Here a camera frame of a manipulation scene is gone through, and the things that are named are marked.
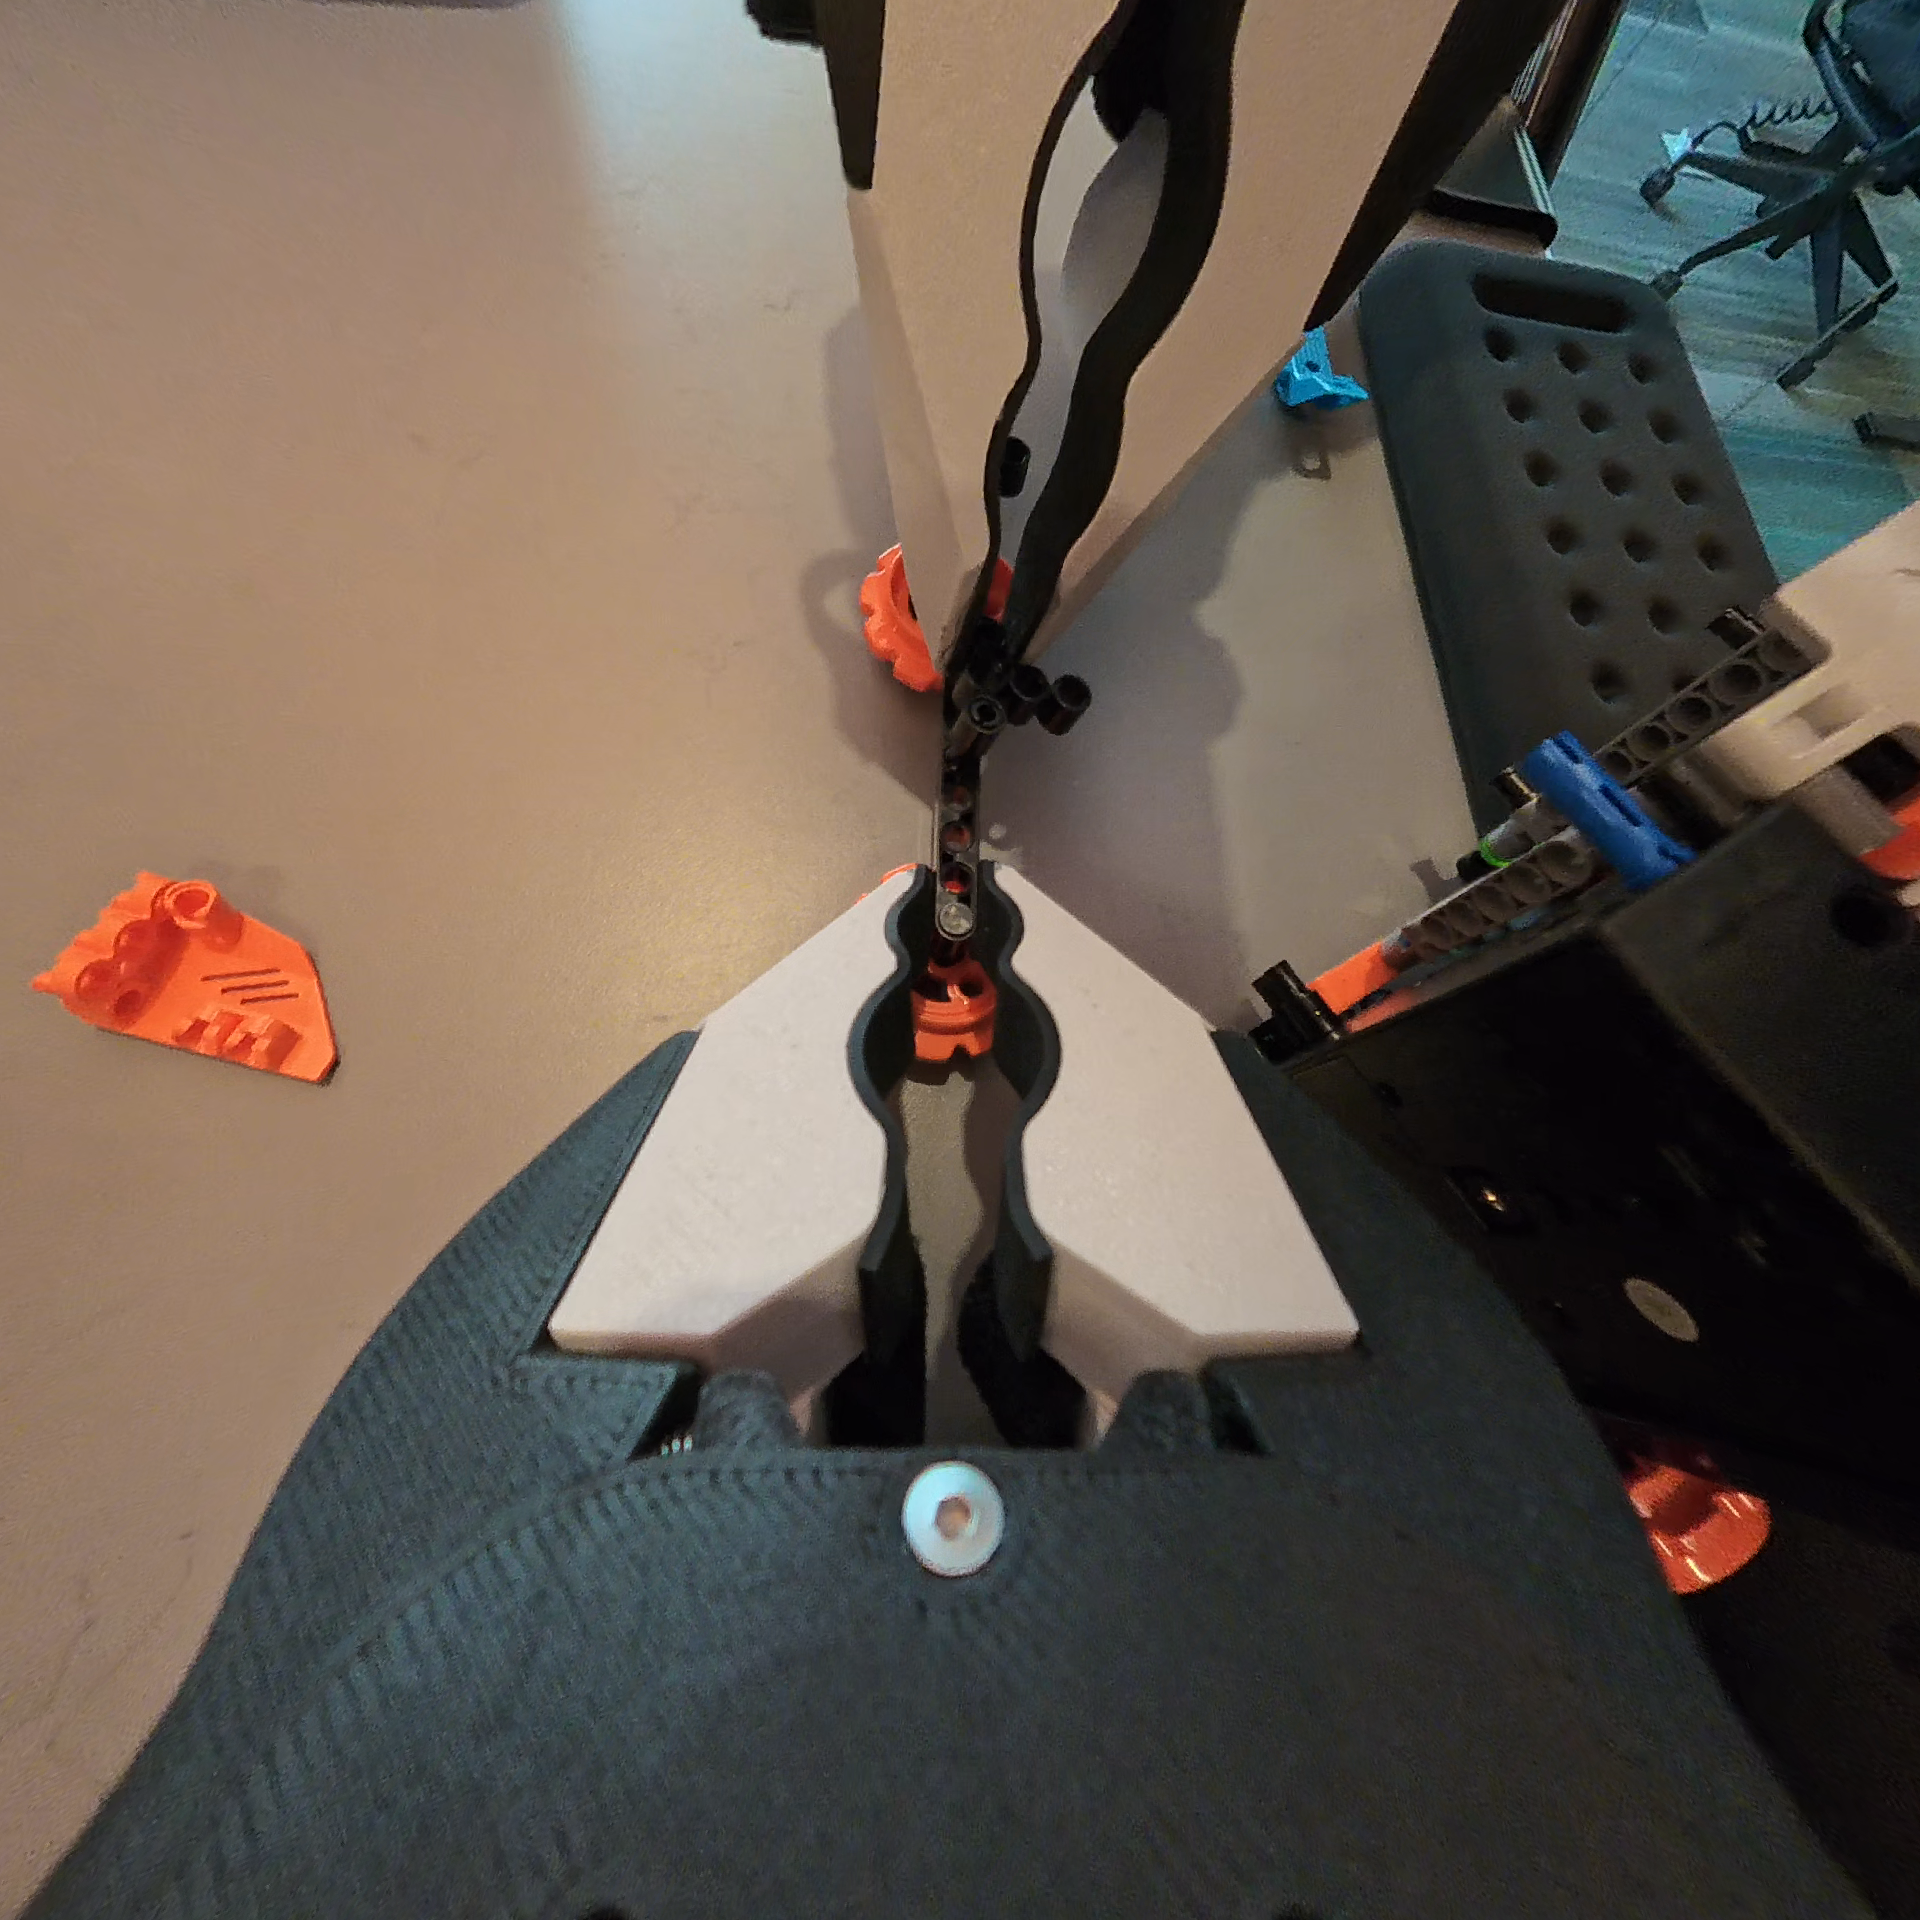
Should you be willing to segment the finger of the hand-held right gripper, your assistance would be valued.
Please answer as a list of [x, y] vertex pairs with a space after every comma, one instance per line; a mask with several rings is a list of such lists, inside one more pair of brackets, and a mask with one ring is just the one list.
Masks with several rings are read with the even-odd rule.
[[1455, 3], [1178, 3], [1138, 266], [1074, 373], [1005, 638], [1044, 647], [1303, 338]]
[[1037, 197], [1118, 3], [885, 3], [876, 171], [851, 191], [903, 584], [959, 647], [999, 559], [1004, 447], [1037, 373]]

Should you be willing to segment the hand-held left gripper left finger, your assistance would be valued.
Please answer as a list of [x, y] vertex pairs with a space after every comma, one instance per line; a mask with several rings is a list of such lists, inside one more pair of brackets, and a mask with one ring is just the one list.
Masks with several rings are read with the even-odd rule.
[[693, 1040], [549, 1318], [568, 1357], [825, 1389], [869, 1345], [859, 1269], [901, 1194], [908, 949], [891, 872]]

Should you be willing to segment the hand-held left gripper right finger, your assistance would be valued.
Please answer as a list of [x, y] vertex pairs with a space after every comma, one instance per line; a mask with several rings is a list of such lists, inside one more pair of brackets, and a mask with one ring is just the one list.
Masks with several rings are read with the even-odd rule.
[[1357, 1339], [1212, 1025], [1022, 872], [981, 874], [1020, 1093], [992, 1250], [1020, 1362], [1118, 1406], [1145, 1373]]

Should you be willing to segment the black perforated beam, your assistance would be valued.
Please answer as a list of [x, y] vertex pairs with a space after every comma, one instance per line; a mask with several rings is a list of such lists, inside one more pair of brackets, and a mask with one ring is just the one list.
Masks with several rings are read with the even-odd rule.
[[914, 1051], [923, 1068], [981, 1063], [992, 1045], [997, 985], [974, 949], [981, 928], [981, 772], [1004, 707], [974, 692], [943, 736], [932, 826], [932, 953], [910, 983]]

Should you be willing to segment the building kit robot model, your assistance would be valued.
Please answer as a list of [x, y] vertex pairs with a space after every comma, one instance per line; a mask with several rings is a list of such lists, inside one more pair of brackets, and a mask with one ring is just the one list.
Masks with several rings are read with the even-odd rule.
[[1250, 1033], [1480, 1248], [1674, 1586], [1761, 1498], [1918, 1554], [1918, 505], [1715, 627]]

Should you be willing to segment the black oval object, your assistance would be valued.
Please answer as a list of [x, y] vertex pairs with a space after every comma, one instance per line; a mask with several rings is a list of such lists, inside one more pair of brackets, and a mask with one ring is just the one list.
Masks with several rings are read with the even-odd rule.
[[1467, 229], [1522, 235], [1540, 251], [1556, 215], [1522, 107], [1502, 98], [1428, 197], [1431, 215]]

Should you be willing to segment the blue plastic pin tool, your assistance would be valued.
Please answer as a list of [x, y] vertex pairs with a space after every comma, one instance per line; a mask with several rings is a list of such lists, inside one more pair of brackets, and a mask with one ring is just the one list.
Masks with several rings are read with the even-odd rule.
[[1305, 330], [1271, 389], [1289, 414], [1332, 414], [1371, 402], [1365, 383], [1337, 369], [1325, 326]]

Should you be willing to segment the black office chair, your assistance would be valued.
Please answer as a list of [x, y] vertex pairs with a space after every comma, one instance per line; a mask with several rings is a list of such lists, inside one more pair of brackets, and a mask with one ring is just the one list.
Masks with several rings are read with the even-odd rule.
[[1817, 333], [1777, 369], [1781, 392], [1806, 387], [1842, 341], [1901, 294], [1868, 197], [1918, 197], [1918, 3], [1812, 3], [1804, 49], [1818, 98], [1761, 105], [1743, 117], [1665, 139], [1665, 160], [1639, 184], [1649, 210], [1660, 210], [1686, 173], [1758, 198], [1743, 229], [1653, 274], [1661, 301], [1721, 258], [1782, 258], [1806, 246]]

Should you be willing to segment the dark perforated tray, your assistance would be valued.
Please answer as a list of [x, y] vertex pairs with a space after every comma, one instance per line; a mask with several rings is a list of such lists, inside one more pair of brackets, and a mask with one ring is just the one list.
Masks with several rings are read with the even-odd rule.
[[1411, 241], [1357, 344], [1477, 831], [1539, 743], [1599, 748], [1727, 661], [1777, 588], [1669, 308], [1639, 280]]

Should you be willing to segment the orange panel piece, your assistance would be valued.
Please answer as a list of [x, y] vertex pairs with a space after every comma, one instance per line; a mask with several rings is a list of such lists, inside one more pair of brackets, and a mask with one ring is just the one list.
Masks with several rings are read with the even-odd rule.
[[316, 959], [206, 880], [140, 872], [34, 990], [75, 1018], [300, 1083], [341, 1068]]

